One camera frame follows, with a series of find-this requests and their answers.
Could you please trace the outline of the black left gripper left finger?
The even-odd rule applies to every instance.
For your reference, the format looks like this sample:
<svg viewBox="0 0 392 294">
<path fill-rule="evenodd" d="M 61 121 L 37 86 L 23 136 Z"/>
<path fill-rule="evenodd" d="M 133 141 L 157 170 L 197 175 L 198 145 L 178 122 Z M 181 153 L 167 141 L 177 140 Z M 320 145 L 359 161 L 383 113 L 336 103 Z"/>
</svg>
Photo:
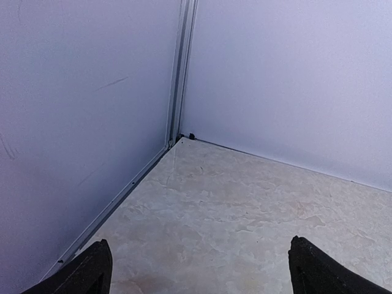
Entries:
<svg viewBox="0 0 392 294">
<path fill-rule="evenodd" d="M 107 240 L 91 244 L 57 273 L 24 291 L 45 293 L 109 293 L 112 254 Z"/>
</svg>

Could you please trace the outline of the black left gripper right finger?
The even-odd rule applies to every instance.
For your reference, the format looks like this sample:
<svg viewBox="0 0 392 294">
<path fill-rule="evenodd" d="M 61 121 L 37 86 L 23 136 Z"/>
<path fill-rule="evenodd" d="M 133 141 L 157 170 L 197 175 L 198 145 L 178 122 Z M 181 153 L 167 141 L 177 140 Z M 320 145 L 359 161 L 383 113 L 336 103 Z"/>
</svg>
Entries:
<svg viewBox="0 0 392 294">
<path fill-rule="evenodd" d="M 293 293 L 389 293 L 350 271 L 304 237 L 295 236 L 288 251 Z"/>
</svg>

